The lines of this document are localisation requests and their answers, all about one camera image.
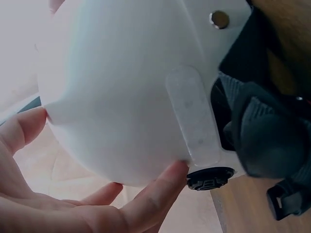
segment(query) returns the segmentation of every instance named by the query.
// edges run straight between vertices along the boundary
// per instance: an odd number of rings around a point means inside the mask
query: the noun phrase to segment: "skin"
[[[17,114],[0,127],[0,232],[158,232],[186,185],[187,164],[174,163],[120,209],[109,205],[122,191],[118,183],[82,201],[34,193],[13,155],[38,136],[46,117],[45,109],[39,107]]]

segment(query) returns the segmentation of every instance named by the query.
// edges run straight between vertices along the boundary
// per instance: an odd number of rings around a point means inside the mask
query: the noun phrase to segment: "metal rivet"
[[[228,27],[230,19],[223,11],[214,11],[209,14],[210,23],[217,29],[224,29]]]

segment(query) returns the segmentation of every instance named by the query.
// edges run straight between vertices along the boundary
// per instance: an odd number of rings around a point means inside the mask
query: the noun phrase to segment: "translucent plastic tab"
[[[167,76],[166,89],[194,164],[217,163],[218,132],[200,74],[190,66],[180,66]]]

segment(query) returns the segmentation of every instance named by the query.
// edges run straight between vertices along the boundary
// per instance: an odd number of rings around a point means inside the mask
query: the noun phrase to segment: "strap buckle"
[[[269,188],[267,191],[267,199],[269,208],[272,212],[273,217],[275,220],[280,221],[283,218],[287,217],[288,213],[284,213],[282,206],[280,204],[282,197],[286,195],[284,189],[282,189],[280,186],[276,185],[272,188]]]
[[[288,215],[299,216],[311,207],[309,189],[285,179],[267,191],[269,207],[279,221]]]

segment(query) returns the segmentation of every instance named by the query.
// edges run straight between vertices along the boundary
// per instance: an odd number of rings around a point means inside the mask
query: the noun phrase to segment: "helmet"
[[[218,67],[250,14],[245,0],[66,0],[38,44],[55,137],[125,185],[146,185],[175,160],[188,161],[194,189],[242,175],[215,118],[226,106],[211,93],[223,95]]]

